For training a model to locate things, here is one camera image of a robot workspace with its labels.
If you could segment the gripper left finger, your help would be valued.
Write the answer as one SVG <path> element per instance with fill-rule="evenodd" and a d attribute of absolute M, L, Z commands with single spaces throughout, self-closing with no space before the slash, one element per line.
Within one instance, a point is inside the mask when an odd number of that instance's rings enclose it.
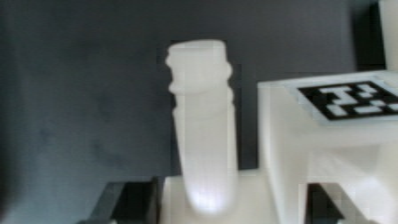
<path fill-rule="evenodd" d="M 78 224 L 158 224 L 160 179 L 110 182 L 89 218 Z"/>

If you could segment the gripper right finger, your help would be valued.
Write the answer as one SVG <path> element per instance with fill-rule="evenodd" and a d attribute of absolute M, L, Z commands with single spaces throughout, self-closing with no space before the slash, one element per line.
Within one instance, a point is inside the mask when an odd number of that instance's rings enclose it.
<path fill-rule="evenodd" d="M 348 195 L 334 183 L 308 185 L 304 224 L 368 224 Z"/>

